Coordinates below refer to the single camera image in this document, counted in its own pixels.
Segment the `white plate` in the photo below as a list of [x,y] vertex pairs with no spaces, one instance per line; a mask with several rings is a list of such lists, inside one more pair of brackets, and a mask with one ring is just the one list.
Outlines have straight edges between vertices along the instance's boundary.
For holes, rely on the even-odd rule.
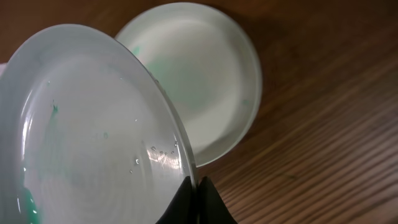
[[1,75],[2,223],[155,223],[195,162],[175,108],[112,37],[62,24]]
[[116,35],[160,83],[187,132],[197,166],[235,147],[261,102],[256,50],[238,23],[204,4],[163,4]]

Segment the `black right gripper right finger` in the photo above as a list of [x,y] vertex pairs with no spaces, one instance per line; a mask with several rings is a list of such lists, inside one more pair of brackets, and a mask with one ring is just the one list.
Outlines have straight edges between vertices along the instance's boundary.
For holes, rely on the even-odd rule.
[[200,224],[238,224],[208,177],[198,186],[198,211]]

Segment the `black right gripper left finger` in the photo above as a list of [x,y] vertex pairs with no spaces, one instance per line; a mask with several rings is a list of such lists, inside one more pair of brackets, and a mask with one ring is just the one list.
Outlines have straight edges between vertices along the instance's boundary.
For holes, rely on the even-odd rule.
[[172,201],[156,224],[189,224],[195,222],[195,194],[189,176],[184,178]]

